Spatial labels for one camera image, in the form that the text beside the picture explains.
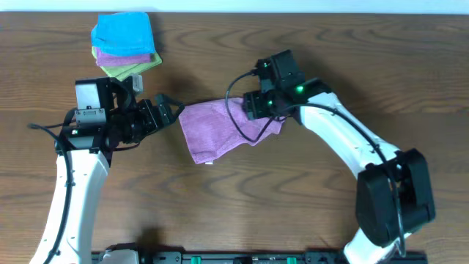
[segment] black base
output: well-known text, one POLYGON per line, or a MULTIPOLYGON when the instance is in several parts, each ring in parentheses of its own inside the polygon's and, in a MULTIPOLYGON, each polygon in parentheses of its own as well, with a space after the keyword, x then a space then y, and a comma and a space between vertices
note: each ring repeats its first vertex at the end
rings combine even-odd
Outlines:
MULTIPOLYGON (((342 250, 314 249, 306 252, 184 252, 164 251, 143 253, 136 247, 112 246, 111 250, 134 249, 139 251, 141 264, 347 264, 342 250)), ((104 253, 92 254, 93 264, 99 263, 104 253)), ((396 255, 391 264, 428 264, 425 253, 408 252, 406 257, 396 255)))

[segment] wood grain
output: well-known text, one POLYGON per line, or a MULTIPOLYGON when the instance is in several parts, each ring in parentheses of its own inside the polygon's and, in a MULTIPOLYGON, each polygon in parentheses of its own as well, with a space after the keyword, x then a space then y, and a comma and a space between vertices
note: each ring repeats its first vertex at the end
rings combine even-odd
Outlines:
MULTIPOLYGON (((291 48, 364 124, 429 162, 437 219, 408 246, 431 263, 469 252, 469 18, 445 15, 150 15, 164 63, 143 73, 145 93, 184 103, 221 98, 258 58, 291 48)), ((27 263, 55 184, 53 142, 26 128, 75 105, 74 81, 102 76, 90 53, 96 13, 0 14, 0 263, 27 263)), ((257 89, 240 82, 235 95, 257 89)), ((186 249, 343 247, 358 225, 355 180, 292 120, 281 135, 194 165, 179 124, 114 156, 93 248, 157 227, 186 249)))

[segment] pink towel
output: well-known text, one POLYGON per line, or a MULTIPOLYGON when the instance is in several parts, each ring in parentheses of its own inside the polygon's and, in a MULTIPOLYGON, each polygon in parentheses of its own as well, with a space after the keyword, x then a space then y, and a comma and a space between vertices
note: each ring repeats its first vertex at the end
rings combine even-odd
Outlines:
MULTIPOLYGON (((229 99, 229 110, 246 136, 255 139, 268 118, 248 120, 242 98, 229 99)), ((282 122, 273 121, 258 142, 245 140, 225 109, 224 99, 186 106, 179 116, 189 152, 196 164, 213 161, 242 143, 256 145, 272 133, 279 134, 282 122)))
POLYGON ((135 56, 114 56, 106 54, 101 51, 100 48, 96 48, 96 65, 97 66, 122 66, 122 65, 131 65, 136 63, 145 63, 151 62, 152 58, 150 54, 142 54, 135 56))

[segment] folded towel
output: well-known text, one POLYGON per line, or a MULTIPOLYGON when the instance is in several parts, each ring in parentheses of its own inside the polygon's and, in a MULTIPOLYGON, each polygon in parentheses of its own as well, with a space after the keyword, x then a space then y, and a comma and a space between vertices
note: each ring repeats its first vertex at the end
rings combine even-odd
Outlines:
MULTIPOLYGON (((248 120, 242 104, 242 98, 231 98, 228 102, 229 110, 243 133, 255 139, 268 118, 248 120)), ((249 142, 240 135, 229 119, 224 99, 186 106, 179 121, 196 164, 220 158, 242 143, 254 146, 272 133, 279 134, 283 123, 273 121, 258 142, 249 142)))
POLYGON ((91 32, 92 45, 115 56, 155 53, 152 27, 145 12, 99 15, 91 32))
MULTIPOLYGON (((97 55, 96 55, 95 47, 92 47, 91 53, 93 54, 93 57, 96 59, 97 55)), ((161 62, 163 62, 157 53, 151 54, 150 59, 152 61, 148 63, 138 63, 138 64, 132 64, 132 65, 117 66, 117 67, 101 67, 101 69, 109 77, 116 77, 119 81, 122 81, 128 76, 130 76, 130 74, 142 73, 145 70, 148 70, 151 67, 159 65, 161 64, 161 62)))
POLYGON ((96 48, 96 57, 97 66, 122 66, 152 61, 150 54, 114 56, 102 52, 100 48, 96 48))

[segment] green towel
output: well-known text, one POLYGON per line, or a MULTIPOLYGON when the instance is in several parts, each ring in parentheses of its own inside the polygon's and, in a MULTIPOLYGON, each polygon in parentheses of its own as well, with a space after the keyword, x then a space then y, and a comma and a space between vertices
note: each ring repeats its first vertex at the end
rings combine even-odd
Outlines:
MULTIPOLYGON (((96 59, 95 47, 92 47, 91 53, 93 54, 93 57, 96 59)), ((119 81, 122 81, 132 73, 135 73, 135 74, 143 73, 145 70, 148 70, 151 67, 159 65, 161 62, 163 62, 160 58, 160 55, 158 55, 156 52, 151 55, 151 58, 152 58, 152 61, 148 63, 137 63, 137 64, 132 64, 132 65, 123 65, 123 66, 116 66, 116 67, 101 67, 101 69, 103 69, 104 72, 109 77, 116 77, 119 81)))

